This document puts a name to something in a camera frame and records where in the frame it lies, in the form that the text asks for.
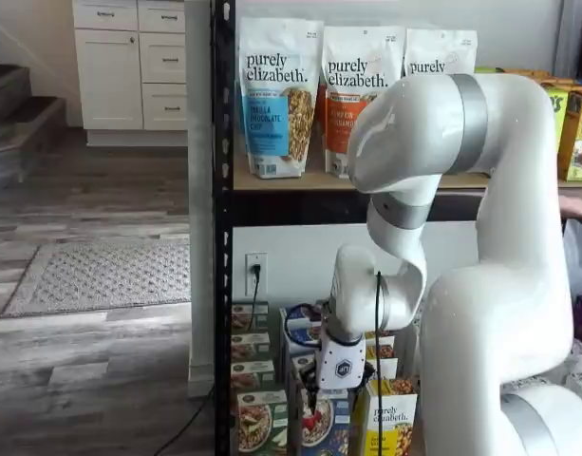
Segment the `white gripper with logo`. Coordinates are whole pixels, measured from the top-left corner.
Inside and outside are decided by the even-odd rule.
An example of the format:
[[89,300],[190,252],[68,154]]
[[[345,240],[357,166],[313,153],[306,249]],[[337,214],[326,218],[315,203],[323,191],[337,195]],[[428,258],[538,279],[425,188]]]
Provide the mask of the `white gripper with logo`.
[[301,369],[304,406],[314,414],[318,392],[321,390],[349,390],[349,403],[356,408],[359,395],[374,374],[366,363],[366,341],[362,336],[353,341],[339,341],[329,332],[321,333],[321,346],[317,352],[317,380],[314,363]]

